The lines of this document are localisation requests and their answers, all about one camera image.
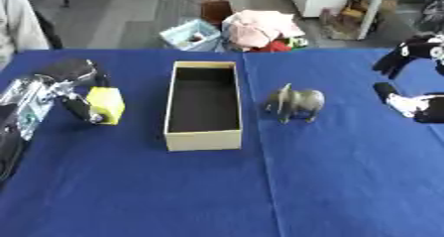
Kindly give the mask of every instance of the yellow block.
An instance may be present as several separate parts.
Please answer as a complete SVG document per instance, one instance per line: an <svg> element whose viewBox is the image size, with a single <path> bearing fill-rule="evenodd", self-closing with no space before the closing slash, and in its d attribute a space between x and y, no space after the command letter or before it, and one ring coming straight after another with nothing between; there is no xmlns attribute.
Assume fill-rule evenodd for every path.
<svg viewBox="0 0 444 237"><path fill-rule="evenodd" d="M107 117L106 122L100 124L117 125L125 110L125 103L118 88L92 87L86 100L97 113Z"/></svg>

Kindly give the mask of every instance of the blue tablecloth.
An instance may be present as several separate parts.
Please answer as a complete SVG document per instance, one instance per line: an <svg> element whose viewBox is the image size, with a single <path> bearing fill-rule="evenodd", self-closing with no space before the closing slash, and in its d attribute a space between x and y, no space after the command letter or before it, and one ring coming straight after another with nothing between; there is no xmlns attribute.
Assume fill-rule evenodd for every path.
<svg viewBox="0 0 444 237"><path fill-rule="evenodd" d="M282 236L444 236L444 126L414 123L377 98L371 71L386 51L323 50L247 57L255 103L291 82L326 106L311 124L259 129ZM444 91L431 60L395 82L413 96Z"/></svg>
<svg viewBox="0 0 444 237"><path fill-rule="evenodd" d="M386 51L290 54L65 51L19 55L0 75L63 57L97 60L121 89L116 127L92 127L57 106L0 193L0 236L444 236L444 128L381 104L371 71ZM238 64L241 151L169 154L162 139L175 60ZM395 82L409 95L442 77L418 61ZM327 97L316 122L281 125L267 94L291 82Z"/></svg>

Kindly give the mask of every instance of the floor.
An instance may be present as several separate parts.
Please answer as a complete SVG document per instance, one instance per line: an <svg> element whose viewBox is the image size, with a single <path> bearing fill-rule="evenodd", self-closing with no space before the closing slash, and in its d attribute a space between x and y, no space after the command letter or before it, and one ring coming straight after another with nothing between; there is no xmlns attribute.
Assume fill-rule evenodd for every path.
<svg viewBox="0 0 444 237"><path fill-rule="evenodd" d="M55 23L67 48L142 49L162 48L159 32L199 17L202 0L70 0L70 8L62 8L61 0L31 1ZM278 10L297 14L290 0L229 1L237 11ZM399 28L396 19L388 20L390 23L377 34L360 42L325 39L317 20L296 16L295 22L305 31L311 48L384 48L394 46L409 34L408 29Z"/></svg>

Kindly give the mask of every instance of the plastic basket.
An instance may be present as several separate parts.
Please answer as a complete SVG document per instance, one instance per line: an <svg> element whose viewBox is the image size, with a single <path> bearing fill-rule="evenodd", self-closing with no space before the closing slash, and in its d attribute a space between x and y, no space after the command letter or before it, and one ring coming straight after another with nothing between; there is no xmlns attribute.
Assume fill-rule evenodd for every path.
<svg viewBox="0 0 444 237"><path fill-rule="evenodd" d="M197 33L202 35L203 39L192 42L190 39ZM164 40L166 48L182 51L214 51L220 37L220 31L200 19L161 32L161 38Z"/></svg>

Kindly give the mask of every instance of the cardboard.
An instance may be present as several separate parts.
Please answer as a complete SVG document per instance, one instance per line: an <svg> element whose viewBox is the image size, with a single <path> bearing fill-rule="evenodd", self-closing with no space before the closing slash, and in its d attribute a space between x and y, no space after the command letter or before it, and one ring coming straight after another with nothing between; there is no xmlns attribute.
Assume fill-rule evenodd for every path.
<svg viewBox="0 0 444 237"><path fill-rule="evenodd" d="M241 113L234 62L174 64L164 129L169 151L240 149Z"/></svg>

